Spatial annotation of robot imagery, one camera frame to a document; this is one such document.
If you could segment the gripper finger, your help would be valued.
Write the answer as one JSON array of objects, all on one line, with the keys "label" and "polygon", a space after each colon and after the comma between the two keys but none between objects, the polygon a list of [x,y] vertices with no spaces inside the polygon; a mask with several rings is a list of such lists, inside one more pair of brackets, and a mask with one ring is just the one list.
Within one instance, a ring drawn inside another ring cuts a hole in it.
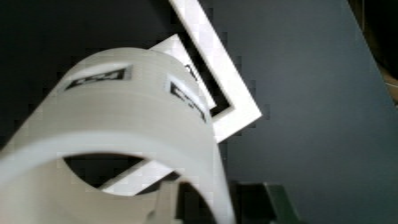
[{"label": "gripper finger", "polygon": [[279,184],[237,183],[233,205],[238,224],[302,224]]}]

